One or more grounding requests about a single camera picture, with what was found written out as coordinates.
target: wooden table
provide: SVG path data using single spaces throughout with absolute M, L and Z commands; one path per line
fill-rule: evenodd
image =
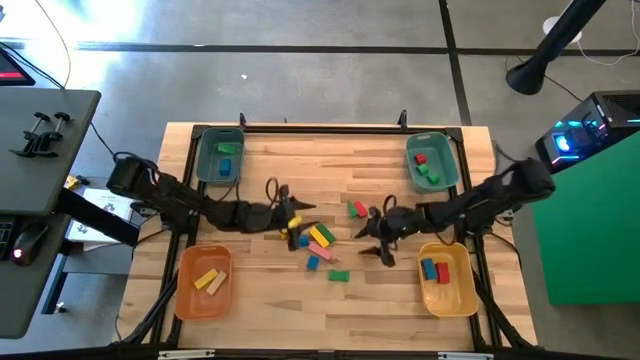
M 193 125 L 169 123 L 162 143 L 160 169 L 179 179 Z M 476 185 L 494 170 L 489 131 L 486 127 L 463 127 L 462 132 L 471 180 Z M 218 320 L 183 323 L 180 347 L 472 350 L 467 317 L 438 318 L 421 302 L 416 254 L 426 242 L 438 241 L 434 235 L 416 234 L 401 240 L 393 268 L 383 266 L 378 258 L 357 254 L 375 241 L 353 239 L 365 221 L 348 218 L 348 200 L 381 207 L 388 194 L 395 194 L 398 203 L 406 206 L 448 199 L 446 192 L 417 195 L 411 190 L 405 141 L 406 135 L 247 134 L 241 198 L 267 203 L 264 187 L 271 176 L 280 184 L 289 184 L 292 195 L 317 205 L 300 214 L 331 229 L 338 239 L 333 252 L 340 261 L 323 263 L 316 273 L 308 272 L 308 251 L 289 252 L 277 232 L 219 232 L 201 220 L 197 244 L 224 245 L 233 254 L 232 307 Z M 208 194 L 216 198 L 223 191 L 210 189 Z M 156 219 L 149 221 L 141 236 L 159 226 Z M 494 231 L 512 241 L 509 228 L 496 226 Z M 451 229 L 443 236 L 451 239 Z M 159 235 L 135 250 L 118 321 L 123 336 L 131 333 L 158 296 L 169 237 L 168 233 Z M 520 334 L 535 343 L 517 257 L 491 237 L 485 242 L 496 302 Z M 350 270 L 351 281 L 329 282 L 330 268 Z M 167 307 L 163 340 L 173 318 L 173 301 Z M 482 306 L 479 315 L 483 336 L 489 342 Z

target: red block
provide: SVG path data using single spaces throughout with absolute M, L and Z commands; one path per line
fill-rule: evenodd
M 418 165 L 425 164 L 426 162 L 427 162 L 427 156 L 425 154 L 416 155 L 416 163 L 418 163 Z
M 449 265 L 447 263 L 437 263 L 436 272 L 438 273 L 438 284 L 449 283 Z
M 356 210 L 358 211 L 358 216 L 359 217 L 363 218 L 363 217 L 369 216 L 369 213 L 367 212 L 367 209 L 364 207 L 364 205 L 362 205 L 362 203 L 360 201 L 354 202 L 353 206 L 356 207 Z

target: orange bin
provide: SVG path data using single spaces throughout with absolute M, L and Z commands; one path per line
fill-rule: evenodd
M 449 265 L 448 284 L 438 284 L 437 280 L 426 280 L 421 261 L 432 259 L 434 264 Z M 420 249 L 418 272 L 422 302 L 436 316 L 470 316 L 478 311 L 478 298 L 473 283 L 473 273 L 467 248 L 454 243 L 447 246 L 441 243 L 429 243 Z
M 227 278 L 209 295 L 207 286 L 193 284 L 209 270 L 224 271 Z M 192 246 L 184 251 L 178 273 L 176 316 L 182 320 L 211 320 L 224 315 L 231 303 L 231 253 L 224 246 Z

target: concrete floor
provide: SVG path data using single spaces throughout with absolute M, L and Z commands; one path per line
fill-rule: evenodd
M 535 48 L 543 37 L 544 19 L 559 14 L 566 2 L 448 0 L 457 46 L 494 49 Z M 437 0 L 44 3 L 71 45 L 446 47 Z M 7 12 L 0 39 L 35 39 L 23 53 L 64 79 L 64 53 L 39 9 L 22 0 L 0 4 Z M 585 28 L 583 46 L 633 49 L 629 4 L 608 1 Z M 36 25 L 26 27 L 27 20 Z M 392 123 L 407 109 L 412 124 L 461 123 L 447 55 L 74 51 L 72 57 L 69 87 L 103 94 L 94 121 L 105 140 L 114 149 L 150 158 L 157 157 L 166 122 L 235 121 L 241 111 L 249 121 L 280 122 L 287 117 L 290 122 Z M 517 62 L 509 59 L 510 65 Z M 460 56 L 460 66 L 472 123 L 489 126 L 492 137 L 513 156 L 526 154 L 533 141 L 576 105 L 550 82 L 536 96 L 513 92 L 504 82 L 503 56 Z M 595 90 L 640 88 L 639 67 L 640 57 L 613 67 L 562 57 L 547 74 L 585 97 Z M 41 78 L 37 81 L 39 87 L 51 87 Z M 73 171 L 106 177 L 111 170 L 107 155 L 89 134 Z M 515 233 L 540 344 L 558 351 L 640 358 L 637 305 L 548 304 L 537 240 L 526 215 L 525 210 L 518 217 Z M 124 281 L 70 276 L 62 300 L 71 312 L 36 315 L 25 338 L 0 341 L 0 353 L 108 343 Z

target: green partition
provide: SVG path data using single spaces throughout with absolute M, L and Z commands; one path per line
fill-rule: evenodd
M 549 302 L 640 302 L 640 133 L 553 180 L 533 205 Z

